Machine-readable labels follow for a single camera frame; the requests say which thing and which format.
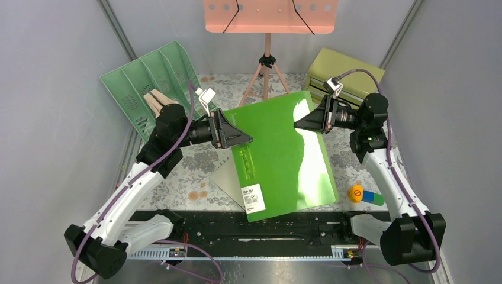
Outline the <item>white sketch pad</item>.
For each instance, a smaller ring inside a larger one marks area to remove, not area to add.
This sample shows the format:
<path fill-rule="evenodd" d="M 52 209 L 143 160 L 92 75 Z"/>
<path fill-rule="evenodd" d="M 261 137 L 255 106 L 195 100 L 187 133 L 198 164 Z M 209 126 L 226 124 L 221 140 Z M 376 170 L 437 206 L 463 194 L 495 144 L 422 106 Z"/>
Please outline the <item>white sketch pad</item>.
<path fill-rule="evenodd" d="M 228 195 L 242 210 L 245 210 L 239 178 L 234 159 L 230 157 L 219 169 L 210 175 L 210 179 Z"/>

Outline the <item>green plastic folder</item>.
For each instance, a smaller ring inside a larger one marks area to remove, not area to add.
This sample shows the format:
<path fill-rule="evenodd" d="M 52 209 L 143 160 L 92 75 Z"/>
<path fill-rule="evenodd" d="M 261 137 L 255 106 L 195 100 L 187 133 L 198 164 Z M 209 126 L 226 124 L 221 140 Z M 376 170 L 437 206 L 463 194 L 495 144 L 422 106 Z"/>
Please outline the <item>green plastic folder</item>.
<path fill-rule="evenodd" d="M 294 127 L 313 109 L 299 91 L 224 112 L 253 139 L 231 149 L 249 222 L 339 201 L 323 136 Z"/>

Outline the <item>purple 52-storey treehouse book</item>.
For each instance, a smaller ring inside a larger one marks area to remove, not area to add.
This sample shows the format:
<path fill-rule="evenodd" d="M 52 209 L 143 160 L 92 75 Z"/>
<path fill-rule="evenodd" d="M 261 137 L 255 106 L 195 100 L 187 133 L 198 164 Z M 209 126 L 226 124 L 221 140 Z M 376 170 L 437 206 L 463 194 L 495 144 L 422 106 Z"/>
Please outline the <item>purple 52-storey treehouse book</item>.
<path fill-rule="evenodd" d="M 157 101 L 156 98 L 150 93 L 145 94 L 143 98 L 145 99 L 149 108 L 153 111 L 155 118 L 157 118 L 160 115 L 160 111 L 162 109 L 161 103 Z"/>

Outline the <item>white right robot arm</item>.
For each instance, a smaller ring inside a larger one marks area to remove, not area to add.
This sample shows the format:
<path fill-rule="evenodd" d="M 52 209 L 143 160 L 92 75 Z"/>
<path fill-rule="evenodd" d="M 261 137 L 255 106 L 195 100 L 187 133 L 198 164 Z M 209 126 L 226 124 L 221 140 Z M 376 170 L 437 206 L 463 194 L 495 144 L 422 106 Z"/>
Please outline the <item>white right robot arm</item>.
<path fill-rule="evenodd" d="M 328 133 L 334 127 L 350 129 L 350 148 L 374 179 L 390 215 L 390 221 L 358 214 L 339 228 L 340 238 L 353 244 L 361 237 L 378 246 L 392 266 L 433 261 L 440 263 L 440 247 L 446 229 L 442 214 L 432 213 L 413 192 L 397 166 L 383 126 L 388 100 L 369 94 L 357 110 L 339 107 L 326 95 L 320 105 L 294 122 L 297 129 Z"/>

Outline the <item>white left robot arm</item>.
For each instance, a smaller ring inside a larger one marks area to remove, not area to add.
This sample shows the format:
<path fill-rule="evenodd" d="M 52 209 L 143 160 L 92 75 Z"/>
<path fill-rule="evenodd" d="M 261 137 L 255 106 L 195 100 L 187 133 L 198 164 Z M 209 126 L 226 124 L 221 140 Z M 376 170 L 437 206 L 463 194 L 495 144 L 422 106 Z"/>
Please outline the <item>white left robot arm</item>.
<path fill-rule="evenodd" d="M 95 276 L 108 279 L 124 265 L 127 256 L 166 240 L 177 243 L 184 234 L 174 213 L 157 213 L 131 228 L 126 225 L 144 197 L 181 161 L 183 147 L 209 142 L 227 149 L 252 142 L 251 135 L 216 109 L 193 119 L 194 110 L 168 104 L 156 113 L 155 126 L 126 178 L 105 204 L 84 225 L 70 225 L 65 240 L 73 255 L 71 278 L 78 283 L 76 268 L 84 264 Z"/>

